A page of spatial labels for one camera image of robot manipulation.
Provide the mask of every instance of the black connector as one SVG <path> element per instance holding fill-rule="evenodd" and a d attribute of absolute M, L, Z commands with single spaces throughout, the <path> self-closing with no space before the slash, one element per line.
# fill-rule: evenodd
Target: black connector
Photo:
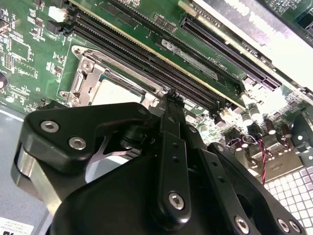
<path fill-rule="evenodd" d="M 63 27 L 64 27 L 64 23 L 58 23 L 58 22 L 54 22 L 54 21 L 48 21 L 45 25 L 45 28 L 55 34 L 55 35 L 58 35 L 60 33 L 63 32 Z"/>

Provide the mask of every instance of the black expansion slot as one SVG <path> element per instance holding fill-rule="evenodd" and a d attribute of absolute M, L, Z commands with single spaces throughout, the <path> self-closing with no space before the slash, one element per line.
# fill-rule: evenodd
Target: black expansion slot
<path fill-rule="evenodd" d="M 218 76 L 228 79 L 229 82 L 239 83 L 239 81 L 236 78 L 232 77 L 229 73 L 211 64 L 208 61 L 208 58 L 200 54 L 200 52 L 194 50 L 193 48 L 182 42 L 180 39 L 175 37 L 173 34 L 166 31 L 164 28 L 160 27 L 155 22 L 151 21 L 149 18 L 135 11 L 133 8 L 129 7 L 128 5 L 118 0 L 109 0 L 109 2 L 124 14 L 128 15 L 132 19 L 142 24 L 147 29 L 156 33 L 161 39 L 165 39 L 166 41 L 174 44 L 181 51 L 189 55 L 191 58 L 208 67 L 210 70 L 214 71 Z"/>
<path fill-rule="evenodd" d="M 277 88 L 281 87 L 280 82 L 271 78 L 266 71 L 250 62 L 248 58 L 237 52 L 236 49 L 231 48 L 230 45 L 226 45 L 222 39 L 218 38 L 217 35 L 212 33 L 207 27 L 192 16 L 187 15 L 185 17 L 181 23 L 181 28 L 206 44 L 228 62 L 240 68 L 251 79 L 265 88 L 275 91 Z"/>
<path fill-rule="evenodd" d="M 154 82 L 176 88 L 182 96 L 203 108 L 218 110 L 226 104 L 221 96 L 81 10 L 69 12 L 64 29 L 66 36 L 75 33 L 116 61 L 153 78 Z"/>

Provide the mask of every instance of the black bracket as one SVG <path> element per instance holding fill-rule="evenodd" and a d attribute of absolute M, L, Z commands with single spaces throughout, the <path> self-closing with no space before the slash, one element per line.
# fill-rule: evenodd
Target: black bracket
<path fill-rule="evenodd" d="M 178 96 L 168 93 L 160 106 L 161 117 L 137 103 L 27 116 L 12 172 L 29 177 L 56 211 L 51 235 L 305 234 L 224 146 L 205 146 Z M 132 148 L 130 161 L 84 182 L 89 162 Z"/>

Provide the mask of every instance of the white sticker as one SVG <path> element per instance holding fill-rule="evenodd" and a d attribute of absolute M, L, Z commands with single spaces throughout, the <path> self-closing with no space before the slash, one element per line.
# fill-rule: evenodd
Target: white sticker
<path fill-rule="evenodd" d="M 34 226 L 0 217 L 0 235 L 30 235 Z"/>

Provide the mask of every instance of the electrolytic capacitor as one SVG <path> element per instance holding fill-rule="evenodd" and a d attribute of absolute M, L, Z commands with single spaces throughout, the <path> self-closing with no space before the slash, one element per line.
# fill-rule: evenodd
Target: electrolytic capacitor
<path fill-rule="evenodd" d="M 273 122 L 271 120 L 265 121 L 265 126 L 266 126 L 266 128 L 268 130 L 268 133 L 270 135 L 275 135 L 276 130 L 275 130 L 274 124 L 273 124 Z"/>
<path fill-rule="evenodd" d="M 239 152 L 239 151 L 241 151 L 242 149 L 243 149 L 243 148 L 242 148 L 242 146 L 241 146 L 241 141 L 235 144 L 235 150 L 236 150 L 236 152 Z"/>
<path fill-rule="evenodd" d="M 245 126 L 250 126 L 253 123 L 252 118 L 251 118 L 249 113 L 244 113 L 244 114 L 242 114 L 241 117 L 243 119 Z"/>
<path fill-rule="evenodd" d="M 291 138 L 292 137 L 291 131 L 290 131 L 287 124 L 283 124 L 281 126 L 281 129 L 282 129 L 283 137 L 285 137 L 285 138 Z"/>
<path fill-rule="evenodd" d="M 261 120 L 262 114 L 260 113 L 258 107 L 254 106 L 254 107 L 250 108 L 249 111 L 250 111 L 250 115 L 251 115 L 252 119 Z"/>

